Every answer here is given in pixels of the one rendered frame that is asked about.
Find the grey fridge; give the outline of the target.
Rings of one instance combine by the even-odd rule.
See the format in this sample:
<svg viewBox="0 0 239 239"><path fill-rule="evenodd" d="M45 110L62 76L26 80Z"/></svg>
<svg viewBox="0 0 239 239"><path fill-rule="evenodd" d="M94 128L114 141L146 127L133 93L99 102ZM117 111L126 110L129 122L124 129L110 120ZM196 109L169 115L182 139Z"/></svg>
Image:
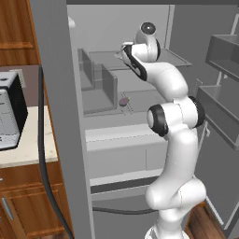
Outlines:
<svg viewBox="0 0 239 239"><path fill-rule="evenodd" d="M74 33L72 38L76 48L85 49L90 55L92 51L115 51L116 53L123 43L134 41L140 25L144 22L151 22L155 25L156 38L160 43L161 51L162 49L172 51L170 41L175 7L182 5L186 4L182 0L178 0L174 4L168 3L166 5L150 5L148 3L141 5L118 5L116 3L110 5L70 5L67 10L68 17L76 24L75 28L71 28ZM206 2L200 2L196 5L219 6ZM140 79L130 67L128 70L110 70L110 72L118 79L117 108L94 114L84 114L86 131L137 124L148 126L148 110L153 105L164 104L163 97L154 86ZM196 96L190 93L189 84L188 88L189 95L196 99ZM124 97L129 97L130 101L126 106L120 106L119 100ZM148 186L159 176L146 177L149 182ZM157 218L147 226L143 233L144 238L148 230L156 223Z"/></svg>

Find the brown wooden base cupboard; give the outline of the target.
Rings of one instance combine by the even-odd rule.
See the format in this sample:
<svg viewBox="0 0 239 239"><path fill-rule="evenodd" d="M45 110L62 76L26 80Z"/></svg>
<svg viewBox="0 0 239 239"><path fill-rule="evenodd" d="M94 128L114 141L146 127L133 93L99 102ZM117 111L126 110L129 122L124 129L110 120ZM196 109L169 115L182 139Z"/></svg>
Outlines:
<svg viewBox="0 0 239 239"><path fill-rule="evenodd" d="M7 198L13 220L2 198ZM39 164L0 168L0 216L2 228L9 229L6 239L36 239L65 232L45 192Z"/></svg>

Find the grey fridge door with bins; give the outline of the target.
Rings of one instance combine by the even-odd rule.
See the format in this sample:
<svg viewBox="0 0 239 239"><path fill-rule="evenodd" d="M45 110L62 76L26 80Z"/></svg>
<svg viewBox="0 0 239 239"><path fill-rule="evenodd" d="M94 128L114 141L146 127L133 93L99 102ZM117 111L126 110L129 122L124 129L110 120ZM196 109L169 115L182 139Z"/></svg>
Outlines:
<svg viewBox="0 0 239 239"><path fill-rule="evenodd" d="M218 100L239 119L239 83L205 62L212 35L239 35L239 1L228 6L175 7L170 49L191 63L180 71L190 93L220 85ZM227 239L239 239L239 150L231 148L206 121L198 128L195 175L207 189L207 204Z"/></svg>

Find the white fridge drawer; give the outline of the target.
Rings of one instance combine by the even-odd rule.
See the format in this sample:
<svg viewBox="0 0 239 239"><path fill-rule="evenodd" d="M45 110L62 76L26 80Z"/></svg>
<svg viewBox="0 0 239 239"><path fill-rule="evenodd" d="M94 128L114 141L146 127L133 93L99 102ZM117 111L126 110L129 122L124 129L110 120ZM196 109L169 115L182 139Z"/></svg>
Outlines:
<svg viewBox="0 0 239 239"><path fill-rule="evenodd" d="M92 186L158 176L167 142L146 124L87 130Z"/></svg>

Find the grey fridge door bin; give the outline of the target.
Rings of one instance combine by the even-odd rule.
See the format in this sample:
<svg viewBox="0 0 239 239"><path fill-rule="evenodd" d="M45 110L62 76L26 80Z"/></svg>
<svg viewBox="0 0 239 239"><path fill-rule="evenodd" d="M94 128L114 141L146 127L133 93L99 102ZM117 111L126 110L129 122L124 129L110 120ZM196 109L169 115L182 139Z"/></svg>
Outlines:
<svg viewBox="0 0 239 239"><path fill-rule="evenodd" d="M212 35L205 62L239 83L239 35Z"/></svg>
<svg viewBox="0 0 239 239"><path fill-rule="evenodd" d="M201 86L196 98L205 110L206 121L234 150L239 150L239 119L219 100L221 86Z"/></svg>

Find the grey fridge divider box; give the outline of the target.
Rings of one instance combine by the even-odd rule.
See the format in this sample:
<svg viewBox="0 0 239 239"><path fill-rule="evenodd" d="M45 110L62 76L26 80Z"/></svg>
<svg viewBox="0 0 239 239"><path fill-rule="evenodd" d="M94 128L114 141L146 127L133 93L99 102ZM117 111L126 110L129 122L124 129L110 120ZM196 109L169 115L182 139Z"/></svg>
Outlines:
<svg viewBox="0 0 239 239"><path fill-rule="evenodd" d="M118 79L106 65L96 63L85 49L78 49L78 64L85 115L115 110Z"/></svg>

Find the brown wooden wall cupboard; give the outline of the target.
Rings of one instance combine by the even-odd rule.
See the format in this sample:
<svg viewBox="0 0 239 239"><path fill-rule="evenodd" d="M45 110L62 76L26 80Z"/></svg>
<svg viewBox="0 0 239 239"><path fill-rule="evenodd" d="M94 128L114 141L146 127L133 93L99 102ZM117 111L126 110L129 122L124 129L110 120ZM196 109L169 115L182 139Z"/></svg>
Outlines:
<svg viewBox="0 0 239 239"><path fill-rule="evenodd" d="M40 64L30 0L0 0L0 66Z"/></svg>

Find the black and white small appliance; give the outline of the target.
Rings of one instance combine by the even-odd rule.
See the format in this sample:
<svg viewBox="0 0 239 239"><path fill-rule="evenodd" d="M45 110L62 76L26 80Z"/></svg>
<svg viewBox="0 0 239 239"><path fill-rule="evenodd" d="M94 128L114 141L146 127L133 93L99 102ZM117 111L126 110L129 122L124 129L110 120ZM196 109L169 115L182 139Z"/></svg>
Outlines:
<svg viewBox="0 0 239 239"><path fill-rule="evenodd" d="M16 148L28 116L16 72L0 72L0 151Z"/></svg>

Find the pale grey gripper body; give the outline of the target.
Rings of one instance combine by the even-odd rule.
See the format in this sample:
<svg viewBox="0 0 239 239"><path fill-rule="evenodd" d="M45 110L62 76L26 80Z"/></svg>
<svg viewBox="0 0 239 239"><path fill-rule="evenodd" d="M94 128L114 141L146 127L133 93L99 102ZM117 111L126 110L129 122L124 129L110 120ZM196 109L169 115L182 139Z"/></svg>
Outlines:
<svg viewBox="0 0 239 239"><path fill-rule="evenodd" d="M120 50L115 53L115 57L123 62L126 61L127 55L125 54L124 47L121 47Z"/></svg>

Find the grey fridge shelf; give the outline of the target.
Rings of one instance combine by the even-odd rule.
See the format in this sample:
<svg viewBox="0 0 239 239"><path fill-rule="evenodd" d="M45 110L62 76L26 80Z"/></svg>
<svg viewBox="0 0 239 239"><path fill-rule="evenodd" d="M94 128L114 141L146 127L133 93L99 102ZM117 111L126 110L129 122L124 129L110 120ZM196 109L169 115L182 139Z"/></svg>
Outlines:
<svg viewBox="0 0 239 239"><path fill-rule="evenodd" d="M95 64L104 64L111 71L128 70L128 67L115 56L115 51L92 51L90 57ZM159 62L171 63L176 67L191 66L187 60L176 55L169 49L162 49Z"/></svg>

